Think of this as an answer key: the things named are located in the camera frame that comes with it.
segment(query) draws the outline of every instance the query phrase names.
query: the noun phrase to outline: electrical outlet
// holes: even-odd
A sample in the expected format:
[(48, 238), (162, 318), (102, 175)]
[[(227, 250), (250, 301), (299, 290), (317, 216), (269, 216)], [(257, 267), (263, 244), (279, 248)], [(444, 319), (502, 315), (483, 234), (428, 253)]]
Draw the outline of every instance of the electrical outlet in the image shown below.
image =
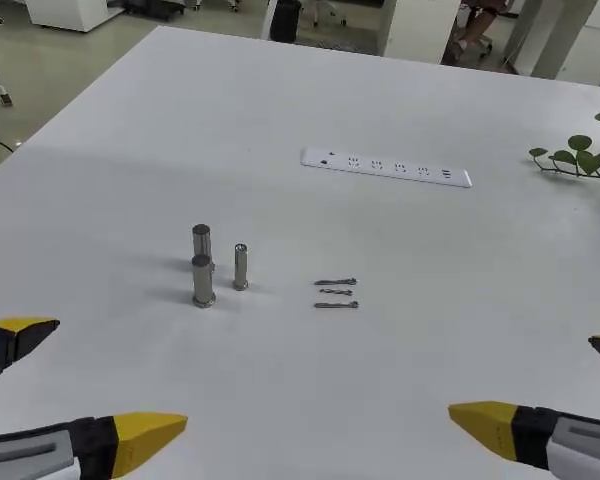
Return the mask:
[(381, 177), (416, 180), (419, 182), (438, 183), (457, 187), (470, 187), (471, 179), (466, 170), (432, 165), (414, 165), (391, 158), (371, 158), (352, 153), (339, 153), (320, 148), (306, 148), (300, 163), (307, 167), (318, 167), (327, 170), (339, 170), (352, 173), (366, 173)]

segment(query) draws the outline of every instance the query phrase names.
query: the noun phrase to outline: robotic arm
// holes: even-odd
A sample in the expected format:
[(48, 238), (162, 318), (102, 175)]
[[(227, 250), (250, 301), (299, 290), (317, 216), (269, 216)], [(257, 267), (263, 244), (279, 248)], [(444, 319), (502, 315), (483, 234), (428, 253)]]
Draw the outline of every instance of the robotic arm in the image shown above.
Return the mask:
[[(600, 353), (600, 335), (589, 339)], [(600, 480), (600, 420), (501, 402), (460, 403), (451, 419), (502, 458), (560, 480)]]
[[(58, 327), (54, 318), (0, 320), (0, 374)], [(187, 417), (135, 412), (79, 418), (0, 435), (0, 480), (110, 480), (140, 467), (182, 433)]]

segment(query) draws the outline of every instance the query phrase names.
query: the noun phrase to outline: metal cylinder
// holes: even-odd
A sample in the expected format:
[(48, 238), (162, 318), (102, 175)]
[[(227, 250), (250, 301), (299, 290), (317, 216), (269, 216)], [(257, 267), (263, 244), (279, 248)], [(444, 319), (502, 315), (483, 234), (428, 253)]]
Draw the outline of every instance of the metal cylinder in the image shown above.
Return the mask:
[(193, 264), (193, 304), (200, 308), (210, 307), (216, 301), (211, 280), (211, 259), (208, 255), (196, 255), (191, 263)]
[(247, 282), (247, 246), (244, 243), (236, 245), (236, 269), (233, 276), (233, 288), (241, 292), (249, 286)]
[(200, 223), (191, 229), (191, 233), (193, 233), (193, 255), (208, 256), (211, 260), (211, 271), (213, 272), (216, 266), (211, 258), (211, 229), (208, 225)]

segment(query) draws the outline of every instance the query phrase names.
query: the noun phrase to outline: desk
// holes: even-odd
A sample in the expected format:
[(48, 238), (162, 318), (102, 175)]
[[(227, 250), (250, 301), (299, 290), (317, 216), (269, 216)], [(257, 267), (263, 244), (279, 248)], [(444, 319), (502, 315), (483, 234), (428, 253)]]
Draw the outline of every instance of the desk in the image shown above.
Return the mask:
[[(0, 376), (0, 432), (188, 415), (133, 480), (546, 480), (446, 409), (600, 417), (600, 182), (525, 159), (600, 146), (599, 111), (594, 87), (157, 28), (0, 167), (0, 317), (62, 322)], [(474, 186), (302, 167), (308, 145)], [(350, 275), (359, 310), (312, 308), (313, 280)]]

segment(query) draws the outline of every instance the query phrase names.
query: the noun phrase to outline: person's leg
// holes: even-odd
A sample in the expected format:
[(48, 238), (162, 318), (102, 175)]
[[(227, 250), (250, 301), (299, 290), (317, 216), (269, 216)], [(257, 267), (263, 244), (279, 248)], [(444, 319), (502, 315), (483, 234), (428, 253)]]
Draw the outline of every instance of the person's leg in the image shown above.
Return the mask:
[(473, 23), (469, 25), (467, 31), (458, 40), (461, 42), (460, 45), (463, 49), (466, 48), (467, 45), (471, 45), (480, 40), (480, 37), (484, 35), (484, 32), (487, 31), (487, 28), (489, 28), (496, 19), (498, 13), (505, 9), (506, 2), (505, 0), (479, 0), (478, 5), (482, 8), (482, 12), (476, 17)]

